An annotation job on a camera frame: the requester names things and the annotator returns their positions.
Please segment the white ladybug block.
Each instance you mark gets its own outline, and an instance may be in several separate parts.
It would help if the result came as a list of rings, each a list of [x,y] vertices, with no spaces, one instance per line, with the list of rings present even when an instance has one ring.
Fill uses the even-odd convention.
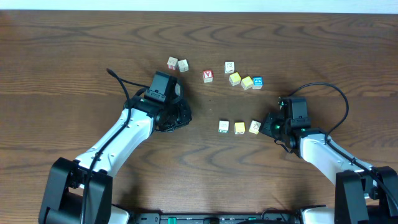
[[[252,120],[248,131],[250,133],[253,133],[253,134],[258,134],[259,130],[260,130],[260,127],[261,127],[261,123],[260,122]]]

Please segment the yellow block letter O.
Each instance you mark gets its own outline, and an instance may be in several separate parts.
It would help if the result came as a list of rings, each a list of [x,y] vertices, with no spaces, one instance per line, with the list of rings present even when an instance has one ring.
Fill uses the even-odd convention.
[[[234,133],[235,134],[244,134],[246,131],[245,122],[236,122],[234,124]]]

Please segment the white block green side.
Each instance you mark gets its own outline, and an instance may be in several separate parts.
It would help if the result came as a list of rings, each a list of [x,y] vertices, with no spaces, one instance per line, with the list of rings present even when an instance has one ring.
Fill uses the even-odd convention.
[[[228,133],[229,132],[229,121],[220,120],[218,126],[219,133]]]

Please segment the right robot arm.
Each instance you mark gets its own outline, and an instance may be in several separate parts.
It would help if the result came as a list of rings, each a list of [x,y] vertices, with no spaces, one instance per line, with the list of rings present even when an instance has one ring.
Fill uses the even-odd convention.
[[[334,207],[302,208],[297,214],[301,223],[397,223],[397,172],[358,159],[326,131],[313,128],[306,99],[280,98],[279,112],[269,113],[259,131],[335,186]]]

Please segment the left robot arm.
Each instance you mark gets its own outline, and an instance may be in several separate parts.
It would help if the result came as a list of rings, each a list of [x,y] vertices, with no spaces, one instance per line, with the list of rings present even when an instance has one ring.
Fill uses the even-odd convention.
[[[57,159],[49,172],[39,223],[131,223],[132,213],[112,203],[113,179],[135,148],[157,131],[189,124],[192,112],[181,80],[156,72],[134,95],[118,78],[126,101],[113,127],[74,160]]]

